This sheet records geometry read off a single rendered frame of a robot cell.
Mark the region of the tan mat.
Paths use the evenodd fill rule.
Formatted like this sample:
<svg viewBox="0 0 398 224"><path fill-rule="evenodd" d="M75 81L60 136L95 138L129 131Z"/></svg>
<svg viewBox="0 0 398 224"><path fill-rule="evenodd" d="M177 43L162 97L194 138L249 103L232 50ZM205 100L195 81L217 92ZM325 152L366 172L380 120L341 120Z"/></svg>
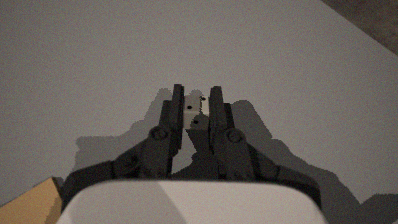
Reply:
<svg viewBox="0 0 398 224"><path fill-rule="evenodd" d="M62 190L51 177L0 208L0 224L56 224Z"/></svg>

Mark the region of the white die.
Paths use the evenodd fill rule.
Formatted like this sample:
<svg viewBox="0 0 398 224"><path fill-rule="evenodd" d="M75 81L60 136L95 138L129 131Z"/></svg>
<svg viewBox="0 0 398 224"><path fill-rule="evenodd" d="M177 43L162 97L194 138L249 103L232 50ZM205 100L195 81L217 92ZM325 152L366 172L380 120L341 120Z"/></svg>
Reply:
<svg viewBox="0 0 398 224"><path fill-rule="evenodd" d="M184 96L183 129L207 130L210 119L208 96Z"/></svg>

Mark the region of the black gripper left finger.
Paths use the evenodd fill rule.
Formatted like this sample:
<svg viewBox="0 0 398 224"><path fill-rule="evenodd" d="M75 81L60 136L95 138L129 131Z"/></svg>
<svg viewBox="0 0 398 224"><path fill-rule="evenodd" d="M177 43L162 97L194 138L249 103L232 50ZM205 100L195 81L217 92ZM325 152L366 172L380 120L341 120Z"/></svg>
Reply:
<svg viewBox="0 0 398 224"><path fill-rule="evenodd" d="M96 183L123 178L171 178L173 157L182 145L183 104L184 86L174 84L172 100L163 101L159 124L149 131L148 138L113 161L68 175L63 187L61 215L81 190Z"/></svg>

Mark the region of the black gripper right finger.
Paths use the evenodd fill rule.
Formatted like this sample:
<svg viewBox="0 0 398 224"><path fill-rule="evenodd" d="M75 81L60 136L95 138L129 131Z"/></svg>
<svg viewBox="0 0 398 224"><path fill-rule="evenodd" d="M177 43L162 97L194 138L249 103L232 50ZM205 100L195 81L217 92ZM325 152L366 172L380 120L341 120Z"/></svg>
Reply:
<svg viewBox="0 0 398 224"><path fill-rule="evenodd" d="M209 150L218 158L219 179L285 184L309 195L322 212L320 187L312 177L275 165L247 143L245 134L235 128L230 103L223 102L221 86L211 88L209 101Z"/></svg>

